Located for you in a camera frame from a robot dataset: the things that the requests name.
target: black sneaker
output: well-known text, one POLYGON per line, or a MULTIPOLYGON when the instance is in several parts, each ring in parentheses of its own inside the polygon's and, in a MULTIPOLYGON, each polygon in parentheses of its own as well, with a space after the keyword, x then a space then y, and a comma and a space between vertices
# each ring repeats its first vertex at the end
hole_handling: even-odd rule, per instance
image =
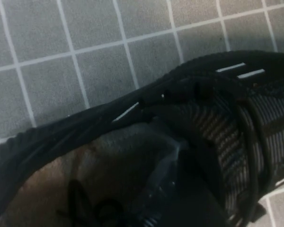
POLYGON ((284 54, 192 60, 113 102, 9 139, 0 145, 0 227, 157 226, 164 189, 177 179, 166 173, 140 209, 132 203, 175 150, 191 155, 181 166, 200 175, 226 225, 257 219, 258 200, 284 178, 284 54))

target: shoe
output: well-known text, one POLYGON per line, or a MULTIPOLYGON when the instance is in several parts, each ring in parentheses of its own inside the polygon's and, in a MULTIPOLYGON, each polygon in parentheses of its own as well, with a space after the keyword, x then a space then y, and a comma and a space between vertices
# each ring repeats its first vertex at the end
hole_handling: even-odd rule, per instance
MULTIPOLYGON (((228 223, 248 224, 257 201, 284 178, 284 53, 228 52, 192 60, 115 101, 8 139, 0 145, 0 225, 51 226, 51 220, 65 226, 49 207, 82 192, 73 178, 92 182, 85 185, 94 195, 86 212, 113 196, 119 214, 117 207, 139 195, 166 151, 175 148, 171 138, 189 144, 228 223), (158 118, 173 136, 152 125, 158 118), (21 218, 24 211, 34 218, 21 218)), ((129 211, 121 223, 145 225, 129 211)), ((73 225, 76 219, 82 221, 73 214, 73 225)), ((99 225, 95 219, 83 221, 99 225)))

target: black shoelace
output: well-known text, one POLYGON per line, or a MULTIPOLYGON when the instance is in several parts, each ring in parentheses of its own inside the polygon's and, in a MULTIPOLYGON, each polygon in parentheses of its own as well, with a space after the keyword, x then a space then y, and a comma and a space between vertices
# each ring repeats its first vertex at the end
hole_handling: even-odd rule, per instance
POLYGON ((121 203, 114 199, 103 200, 93 207, 78 180, 71 180, 68 185, 68 212, 58 210, 57 214, 69 218, 72 227, 77 224, 87 227, 101 227, 109 221, 113 221, 116 227, 125 227, 130 221, 129 216, 125 216, 121 203), (79 207, 83 211, 83 216, 78 213, 79 207), (105 208, 112 208, 113 212, 102 214, 105 208))

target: shoelace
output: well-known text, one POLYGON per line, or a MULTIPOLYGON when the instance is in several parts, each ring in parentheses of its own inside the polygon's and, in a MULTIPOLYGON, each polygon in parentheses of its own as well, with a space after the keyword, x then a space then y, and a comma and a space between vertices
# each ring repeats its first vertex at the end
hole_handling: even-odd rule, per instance
POLYGON ((116 227, 125 227, 130 219, 125 217, 122 205, 113 199, 103 200, 94 207, 82 184, 78 180, 71 180, 68 185, 68 212, 57 211, 57 214, 70 218, 72 227, 77 224, 87 227, 101 227, 108 221, 115 221, 116 227), (82 207, 83 216, 78 214, 78 207, 82 207), (102 215, 104 208, 114 209, 113 214, 102 215))
POLYGON ((254 215, 259 198, 266 194, 268 187, 270 186, 273 176, 273 165, 270 158, 269 148, 264 136, 264 130, 260 122, 260 116, 252 102, 248 98, 235 100, 230 96, 227 99, 230 102, 231 110, 233 111, 235 118, 237 119, 239 130, 241 132, 239 134, 243 135, 247 151, 246 154, 249 167, 249 193, 246 201, 247 204, 243 206, 245 208, 242 211, 243 217, 235 217, 233 219, 234 226, 245 227, 254 215), (250 115, 255 133, 261 146, 266 174, 266 177, 261 181, 261 184, 259 184, 257 160, 252 148, 252 132, 247 122, 244 120, 244 116, 240 111, 240 107, 245 108, 250 115))

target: gray tile floor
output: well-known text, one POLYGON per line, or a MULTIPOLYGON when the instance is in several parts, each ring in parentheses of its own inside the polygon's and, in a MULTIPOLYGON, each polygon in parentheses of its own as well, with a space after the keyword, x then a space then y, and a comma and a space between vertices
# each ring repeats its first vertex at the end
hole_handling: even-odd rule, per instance
MULTIPOLYGON (((0 0, 0 143, 192 58, 284 52, 284 0, 0 0)), ((257 227, 284 227, 284 188, 257 227)))

